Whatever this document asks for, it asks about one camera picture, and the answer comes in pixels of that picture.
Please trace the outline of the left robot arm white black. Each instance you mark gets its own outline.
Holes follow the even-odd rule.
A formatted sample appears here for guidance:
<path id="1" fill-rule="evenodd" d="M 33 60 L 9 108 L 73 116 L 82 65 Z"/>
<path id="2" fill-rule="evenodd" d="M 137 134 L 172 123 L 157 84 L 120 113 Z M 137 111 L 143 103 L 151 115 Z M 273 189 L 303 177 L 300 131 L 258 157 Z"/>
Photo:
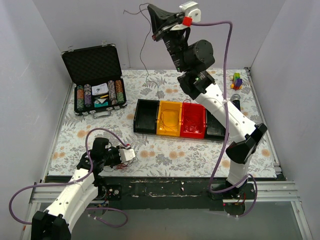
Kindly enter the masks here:
<path id="1" fill-rule="evenodd" d="M 109 145 L 109 140 L 97 137 L 92 149 L 85 152 L 76 166 L 69 184 L 44 211 L 37 211 L 31 222 L 32 240 L 70 240 L 72 230 L 91 200 L 106 196 L 106 187 L 99 174 L 104 167 L 122 162 L 123 146 Z"/>

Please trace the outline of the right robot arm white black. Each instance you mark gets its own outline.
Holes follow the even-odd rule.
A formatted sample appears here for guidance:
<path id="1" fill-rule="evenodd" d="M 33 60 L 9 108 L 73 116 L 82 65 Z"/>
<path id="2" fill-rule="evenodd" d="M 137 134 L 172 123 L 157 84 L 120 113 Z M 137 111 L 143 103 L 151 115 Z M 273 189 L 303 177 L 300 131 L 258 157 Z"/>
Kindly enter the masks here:
<path id="1" fill-rule="evenodd" d="M 178 72 L 182 91 L 202 105 L 224 127 L 225 138 L 231 138 L 230 145 L 224 144 L 221 152 L 230 159 L 229 174 L 223 189 L 208 185 L 212 194 L 227 193 L 237 199 L 245 192 L 250 175 L 248 168 L 252 155 L 267 132 L 264 123 L 257 124 L 247 118 L 227 98 L 227 90 L 220 89 L 208 68 L 215 63 L 212 44 L 204 39 L 188 43 L 192 26 L 203 26 L 201 10 L 194 1 L 180 5 L 179 12 L 168 12 L 149 3 L 152 39 L 162 40 Z"/>

